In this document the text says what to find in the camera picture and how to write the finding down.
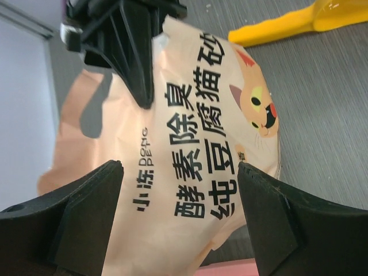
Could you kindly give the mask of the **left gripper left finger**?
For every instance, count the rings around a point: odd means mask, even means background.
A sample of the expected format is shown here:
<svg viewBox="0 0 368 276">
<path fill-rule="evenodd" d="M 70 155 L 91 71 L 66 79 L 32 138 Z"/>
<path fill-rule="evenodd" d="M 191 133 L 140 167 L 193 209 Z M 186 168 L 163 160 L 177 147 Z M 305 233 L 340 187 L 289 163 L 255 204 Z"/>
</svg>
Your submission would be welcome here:
<svg viewBox="0 0 368 276">
<path fill-rule="evenodd" d="M 1 211 L 1 275 L 101 275 L 124 168 L 87 175 Z"/>
</svg>

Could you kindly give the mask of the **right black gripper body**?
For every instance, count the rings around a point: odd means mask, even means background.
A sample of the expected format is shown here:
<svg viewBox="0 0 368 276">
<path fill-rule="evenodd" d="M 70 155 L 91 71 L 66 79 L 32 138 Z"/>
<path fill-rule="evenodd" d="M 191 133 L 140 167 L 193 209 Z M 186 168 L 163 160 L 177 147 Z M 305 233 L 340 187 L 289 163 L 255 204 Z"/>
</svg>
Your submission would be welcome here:
<svg viewBox="0 0 368 276">
<path fill-rule="evenodd" d="M 167 16 L 183 19 L 187 7 L 179 1 L 65 1 L 60 38 L 71 52 L 87 50 L 99 32 L 116 35 L 120 45 L 142 47 L 162 32 Z"/>
</svg>

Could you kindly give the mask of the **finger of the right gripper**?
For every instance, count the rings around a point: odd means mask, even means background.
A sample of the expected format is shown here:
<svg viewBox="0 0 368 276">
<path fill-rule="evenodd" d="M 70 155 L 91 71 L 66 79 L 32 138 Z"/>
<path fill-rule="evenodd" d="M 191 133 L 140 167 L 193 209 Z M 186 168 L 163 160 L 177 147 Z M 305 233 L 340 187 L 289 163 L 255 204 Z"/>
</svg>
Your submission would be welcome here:
<svg viewBox="0 0 368 276">
<path fill-rule="evenodd" d="M 84 63 L 111 68 L 125 82 L 136 103 L 149 109 L 154 101 L 152 40 L 142 47 L 120 45 L 115 34 L 99 32 L 87 41 Z"/>
</svg>

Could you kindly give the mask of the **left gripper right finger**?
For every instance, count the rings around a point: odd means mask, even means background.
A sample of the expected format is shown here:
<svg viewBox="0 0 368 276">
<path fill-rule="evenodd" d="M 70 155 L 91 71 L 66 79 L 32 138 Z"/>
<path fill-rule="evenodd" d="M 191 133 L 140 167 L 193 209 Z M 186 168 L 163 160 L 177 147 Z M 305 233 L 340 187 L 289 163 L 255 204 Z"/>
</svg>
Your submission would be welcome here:
<svg viewBox="0 0 368 276">
<path fill-rule="evenodd" d="M 367 211 L 311 195 L 248 163 L 237 175 L 260 275 L 366 275 Z"/>
</svg>

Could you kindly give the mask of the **pink cat litter bag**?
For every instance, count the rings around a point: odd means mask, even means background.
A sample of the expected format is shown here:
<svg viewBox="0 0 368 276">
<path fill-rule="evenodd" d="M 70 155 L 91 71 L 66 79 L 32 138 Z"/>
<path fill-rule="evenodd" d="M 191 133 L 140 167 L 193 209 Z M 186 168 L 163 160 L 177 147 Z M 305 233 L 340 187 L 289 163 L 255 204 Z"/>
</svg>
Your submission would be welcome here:
<svg viewBox="0 0 368 276">
<path fill-rule="evenodd" d="M 45 194 L 121 161 L 103 275 L 193 275 L 246 222 L 238 164 L 279 177 L 279 118 L 253 58 L 172 17 L 153 43 L 151 108 L 113 74 L 101 134 L 85 136 L 80 117 L 103 75 L 81 71 L 61 110 L 52 167 L 37 184 Z"/>
</svg>

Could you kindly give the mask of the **yellow plastic scoop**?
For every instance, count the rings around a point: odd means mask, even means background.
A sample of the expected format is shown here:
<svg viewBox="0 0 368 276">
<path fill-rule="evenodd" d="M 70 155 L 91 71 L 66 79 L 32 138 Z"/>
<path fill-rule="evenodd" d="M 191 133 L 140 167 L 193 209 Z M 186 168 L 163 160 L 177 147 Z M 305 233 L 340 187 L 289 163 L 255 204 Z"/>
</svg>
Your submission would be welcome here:
<svg viewBox="0 0 368 276">
<path fill-rule="evenodd" d="M 246 25 L 228 33 L 228 40 L 243 47 L 270 43 L 308 32 L 326 32 L 367 22 L 367 0 L 315 1 L 278 18 Z"/>
</svg>

